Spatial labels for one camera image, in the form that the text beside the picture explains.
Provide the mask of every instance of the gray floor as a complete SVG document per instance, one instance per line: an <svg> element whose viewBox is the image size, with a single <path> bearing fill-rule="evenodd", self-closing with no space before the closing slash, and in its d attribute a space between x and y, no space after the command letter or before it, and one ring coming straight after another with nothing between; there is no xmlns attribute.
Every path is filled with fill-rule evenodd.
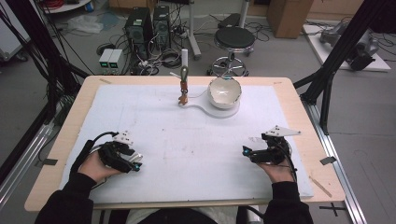
<svg viewBox="0 0 396 224"><path fill-rule="evenodd" d="M75 10L54 19L61 23L80 13L85 12ZM211 20L210 17L197 19L197 25ZM247 21L266 24L263 18L248 18ZM125 20L121 19L115 27L99 35L81 36L86 34L73 32L77 35L67 34L65 37L91 70L100 74L96 48L108 42L111 36L121 34L120 28L124 23ZM210 27L216 27L216 24L209 22L202 32L214 33L215 29L207 29ZM289 77L297 81L319 69L320 63L305 36L278 39L271 32L265 33L269 35L269 41L257 41L255 51L249 57L240 56L252 77ZM198 35L197 40L203 56L199 61L190 60L190 75L204 76L206 68L226 52L214 47L211 36ZM74 65L88 72L69 48L66 52ZM382 49L378 54L383 59L396 59ZM388 73L340 70L332 89L329 131L368 223L396 223L396 178L393 175L396 170L396 103L393 100L396 95L396 64L389 62L389 66L392 71ZM169 71L161 69L159 76L167 76ZM31 60L27 63L13 60L0 67L1 163L46 103L45 92L46 82ZM24 211L23 205L39 170L32 166L18 185L0 211L1 224L34 222L36 214ZM320 206L331 206L329 203L309 205L316 223L350 223L346 211L335 214L332 210L319 209ZM344 207L343 203L334 205ZM96 212L93 223L97 223L97 215Z"/></svg>

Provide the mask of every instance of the computer tower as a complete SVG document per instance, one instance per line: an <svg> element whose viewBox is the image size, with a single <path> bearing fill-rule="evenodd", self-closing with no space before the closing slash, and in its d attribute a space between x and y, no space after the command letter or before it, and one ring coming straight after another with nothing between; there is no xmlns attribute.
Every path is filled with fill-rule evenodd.
<svg viewBox="0 0 396 224"><path fill-rule="evenodd" d="M152 17L154 27L155 47L157 49L171 48L171 24L168 6L156 6Z"/></svg>
<svg viewBox="0 0 396 224"><path fill-rule="evenodd" d="M148 59L150 48L154 46L149 43L153 38L149 8L132 8L124 28L128 42L133 44L133 53L136 52L142 60Z"/></svg>

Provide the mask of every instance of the chair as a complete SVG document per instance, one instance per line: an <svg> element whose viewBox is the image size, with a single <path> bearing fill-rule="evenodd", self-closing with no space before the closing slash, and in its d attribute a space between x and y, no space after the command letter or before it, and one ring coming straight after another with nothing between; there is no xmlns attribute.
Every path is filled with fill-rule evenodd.
<svg viewBox="0 0 396 224"><path fill-rule="evenodd" d="M111 210L108 224L125 224L130 210ZM236 224L247 224L248 210L246 206L239 206L236 216Z"/></svg>
<svg viewBox="0 0 396 224"><path fill-rule="evenodd" d="M247 77L248 70L245 64L235 58L235 53L245 53L247 56L253 51L255 37L247 29L240 27L224 27L216 31L215 44L220 49L228 51L228 57L215 60L207 70L208 75L217 77L238 76Z"/></svg>

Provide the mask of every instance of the wheel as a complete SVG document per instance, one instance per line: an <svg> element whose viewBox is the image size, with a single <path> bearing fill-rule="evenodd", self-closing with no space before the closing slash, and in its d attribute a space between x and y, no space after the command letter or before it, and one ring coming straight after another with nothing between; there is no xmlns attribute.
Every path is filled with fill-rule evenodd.
<svg viewBox="0 0 396 224"><path fill-rule="evenodd" d="M194 60L195 60L195 61L198 61L200 58L201 58L201 54L199 54L199 55L194 55Z"/></svg>
<svg viewBox="0 0 396 224"><path fill-rule="evenodd" d="M250 54L254 51L254 49L249 49L248 51L246 51L244 54L245 56L250 56Z"/></svg>
<svg viewBox="0 0 396 224"><path fill-rule="evenodd" d="M206 75L210 77L210 76L212 76L212 74L213 74L212 66L209 66L206 69Z"/></svg>
<svg viewBox="0 0 396 224"><path fill-rule="evenodd" d="M15 58L21 62L27 62L27 55L23 50L20 50L17 54L15 54Z"/></svg>

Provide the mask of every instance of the cardboard box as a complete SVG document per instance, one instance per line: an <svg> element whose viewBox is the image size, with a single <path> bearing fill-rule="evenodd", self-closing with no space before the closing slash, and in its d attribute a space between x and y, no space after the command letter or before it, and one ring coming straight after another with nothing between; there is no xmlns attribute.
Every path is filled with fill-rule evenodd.
<svg viewBox="0 0 396 224"><path fill-rule="evenodd" d="M250 1L247 14L249 16L265 16L267 15L268 5L257 5L254 1Z"/></svg>
<svg viewBox="0 0 396 224"><path fill-rule="evenodd" d="M314 0L308 17L320 20L341 20L344 17L353 17L363 0Z"/></svg>
<svg viewBox="0 0 396 224"><path fill-rule="evenodd" d="M152 12L156 3L156 0L108 0L111 8L122 12L128 12L128 9L133 7L148 7Z"/></svg>
<svg viewBox="0 0 396 224"><path fill-rule="evenodd" d="M275 37L297 38L314 0L272 0L267 20Z"/></svg>

